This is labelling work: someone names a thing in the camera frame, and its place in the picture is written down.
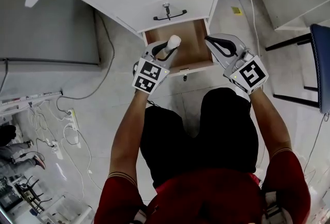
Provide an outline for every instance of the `white cable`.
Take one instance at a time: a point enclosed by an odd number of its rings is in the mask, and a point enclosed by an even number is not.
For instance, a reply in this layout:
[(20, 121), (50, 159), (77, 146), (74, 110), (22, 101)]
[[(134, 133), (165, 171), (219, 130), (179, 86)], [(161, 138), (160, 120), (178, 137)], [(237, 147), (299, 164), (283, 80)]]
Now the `white cable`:
[(75, 200), (77, 200), (77, 201), (79, 202), (80, 205), (84, 206), (84, 205), (82, 204), (82, 202), (81, 202), (78, 198), (76, 198), (74, 195), (72, 195), (71, 193), (69, 193), (69, 192), (63, 192), (63, 194), (69, 194), (69, 195), (72, 196)]
[(40, 105), (36, 106), (34, 110), (33, 110), (32, 107), (29, 108), (29, 110), (32, 112), (33, 119), (30, 119), (29, 112), (27, 112), (27, 117), (28, 117), (28, 120), (29, 120), (31, 126), (36, 131), (36, 134), (37, 134), (38, 138), (40, 138), (40, 135), (39, 135), (38, 132), (39, 132), (39, 130), (41, 130), (41, 132), (42, 132), (42, 141), (45, 141), (44, 131), (49, 131), (50, 134), (52, 135), (52, 137), (54, 138), (54, 140), (56, 141), (56, 138), (55, 138), (54, 134), (52, 133), (52, 131), (49, 129), (46, 118), (45, 118), (45, 116), (42, 113), (42, 110), (40, 108), (40, 106), (42, 106), (42, 104), (45, 101), (49, 102), (49, 100), (44, 100)]
[[(251, 6), (252, 6), (253, 27), (254, 27), (254, 31), (255, 31), (255, 34), (256, 34), (256, 38), (257, 38), (258, 57), (261, 60), (260, 45), (259, 45), (259, 36), (258, 36), (258, 32), (257, 32), (257, 27), (256, 27), (256, 16), (255, 16), (255, 12), (254, 12), (254, 5), (253, 5), (253, 0), (250, 0), (250, 1), (251, 1)], [(263, 147), (262, 158), (261, 158), (260, 163), (256, 166), (256, 168), (260, 168), (260, 166), (261, 166), (261, 164), (263, 162), (263, 158), (265, 156), (265, 150), (266, 150), (266, 145), (264, 145), (264, 147)]]
[(77, 144), (79, 144), (80, 143), (80, 140), (79, 140), (79, 135), (78, 135), (78, 132), (77, 132), (77, 136), (78, 136), (78, 142), (77, 143), (70, 143), (69, 141), (68, 141), (68, 139), (67, 139), (67, 137), (65, 137), (65, 129), (67, 129), (67, 128), (71, 128), (71, 129), (73, 129), (71, 126), (69, 126), (70, 125), (70, 123), (68, 123), (67, 125), (65, 125), (65, 127), (63, 128), (63, 137), (66, 139), (66, 141), (70, 144), (70, 145), (77, 145)]
[(83, 141), (85, 142), (85, 144), (86, 144), (86, 146), (87, 146), (87, 149), (88, 149), (88, 152), (89, 152), (89, 163), (88, 163), (88, 166), (87, 166), (87, 174), (88, 174), (90, 180), (94, 183), (94, 185), (95, 185), (99, 190), (102, 191), (102, 189), (101, 189), (101, 188), (100, 188), (100, 187), (94, 182), (94, 180), (91, 178), (91, 176), (90, 176), (90, 174), (89, 174), (89, 166), (91, 165), (91, 162), (92, 162), (92, 153), (91, 153), (91, 150), (89, 149), (89, 146), (88, 146), (88, 144), (87, 144), (85, 138), (83, 137), (82, 133), (81, 133), (80, 131), (77, 131), (77, 132), (79, 132), (79, 134), (80, 134), (81, 138), (83, 139)]
[(79, 174), (80, 174), (80, 177), (81, 177), (81, 184), (82, 184), (82, 189), (81, 189), (81, 191), (82, 191), (82, 199), (81, 199), (81, 200), (83, 200), (83, 199), (85, 198), (85, 192), (84, 192), (85, 186), (84, 186), (83, 175), (81, 174), (81, 172), (79, 171), (78, 167), (76, 166), (76, 164), (73, 162), (71, 156), (69, 155), (68, 151), (67, 151), (66, 148), (64, 147), (63, 142), (62, 142), (63, 140), (64, 140), (64, 138), (61, 139), (60, 143), (61, 143), (63, 149), (65, 150), (65, 152), (67, 153), (68, 157), (70, 158), (71, 162), (73, 163), (74, 167), (76, 167), (77, 171), (78, 171)]
[(52, 116), (56, 119), (56, 120), (59, 120), (60, 122), (62, 121), (62, 120), (64, 120), (65, 118), (63, 118), (63, 119), (60, 119), (60, 118), (58, 118), (58, 117), (56, 117), (54, 114), (53, 114), (53, 112), (52, 112), (52, 110), (51, 110), (51, 108), (50, 108), (50, 101), (49, 100), (45, 100), (45, 101), (48, 101), (48, 110), (49, 110), (49, 112), (52, 114)]
[(254, 27), (254, 31), (256, 33), (256, 38), (257, 38), (258, 56), (260, 58), (259, 36), (258, 36), (258, 32), (257, 32), (257, 27), (256, 27), (256, 16), (255, 16), (255, 12), (254, 12), (253, 1), (252, 0), (250, 0), (250, 1), (251, 1), (251, 5), (252, 5), (253, 27)]

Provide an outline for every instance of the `metal frame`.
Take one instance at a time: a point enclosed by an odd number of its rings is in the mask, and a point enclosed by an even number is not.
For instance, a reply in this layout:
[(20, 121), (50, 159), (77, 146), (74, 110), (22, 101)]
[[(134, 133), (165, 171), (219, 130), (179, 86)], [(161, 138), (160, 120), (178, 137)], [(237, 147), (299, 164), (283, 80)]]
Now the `metal frame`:
[(13, 99), (10, 101), (0, 100), (0, 117), (14, 115), (18, 112), (30, 108), (32, 105), (42, 102), (44, 100), (57, 98), (62, 96), (62, 92), (55, 93), (41, 93), (31, 96), (25, 96), (18, 99)]
[[(311, 33), (307, 33), (305, 35), (295, 37), (295, 38), (289, 39), (287, 41), (280, 42), (278, 44), (274, 44), (272, 46), (266, 47), (266, 51), (279, 49), (279, 48), (282, 48), (282, 47), (285, 47), (285, 46), (288, 46), (288, 45), (292, 45), (292, 44), (297, 44), (297, 45), (308, 44), (308, 43), (311, 42), (311, 40), (312, 40)], [(315, 91), (315, 92), (319, 91), (318, 88), (308, 87), (308, 86), (304, 86), (304, 89), (309, 90), (309, 91)], [(319, 108), (320, 107), (320, 103), (318, 101), (312, 101), (312, 100), (307, 100), (307, 99), (302, 99), (302, 98), (289, 97), (289, 96), (278, 95), (278, 94), (273, 94), (273, 97), (278, 98), (278, 99), (282, 99), (282, 100), (286, 100), (286, 101), (290, 101), (290, 102), (294, 102), (294, 103), (298, 103), (298, 104), (302, 104), (302, 105), (305, 105), (305, 106), (314, 107), (314, 108)]]

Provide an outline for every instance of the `electrical outlet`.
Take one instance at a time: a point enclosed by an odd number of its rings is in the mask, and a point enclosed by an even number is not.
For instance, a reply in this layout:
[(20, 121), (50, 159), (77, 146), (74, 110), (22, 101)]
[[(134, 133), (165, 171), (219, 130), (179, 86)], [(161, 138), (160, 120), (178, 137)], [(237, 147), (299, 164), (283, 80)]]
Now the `electrical outlet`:
[(68, 110), (68, 112), (70, 113), (70, 115), (67, 116), (67, 120), (71, 122), (72, 129), (74, 131), (79, 131), (78, 122), (74, 109), (70, 109)]

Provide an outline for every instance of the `refrigerator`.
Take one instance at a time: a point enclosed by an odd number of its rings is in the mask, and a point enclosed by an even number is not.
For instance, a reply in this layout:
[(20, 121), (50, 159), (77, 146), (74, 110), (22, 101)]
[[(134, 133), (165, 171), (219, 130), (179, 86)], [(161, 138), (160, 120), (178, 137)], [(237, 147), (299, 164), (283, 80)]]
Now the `refrigerator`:
[(58, 92), (100, 75), (93, 8), (0, 0), (0, 100)]

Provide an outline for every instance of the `open drawer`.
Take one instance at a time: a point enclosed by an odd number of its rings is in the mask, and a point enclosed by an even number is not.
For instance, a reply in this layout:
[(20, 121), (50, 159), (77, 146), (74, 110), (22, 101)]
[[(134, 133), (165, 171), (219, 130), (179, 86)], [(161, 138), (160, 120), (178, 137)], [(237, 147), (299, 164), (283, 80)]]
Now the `open drawer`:
[[(217, 65), (204, 38), (209, 34), (205, 19), (173, 24), (143, 32), (145, 45), (167, 41), (172, 35), (181, 38), (177, 54), (171, 64), (169, 76), (186, 75)], [(157, 57), (163, 58), (160, 52)]]

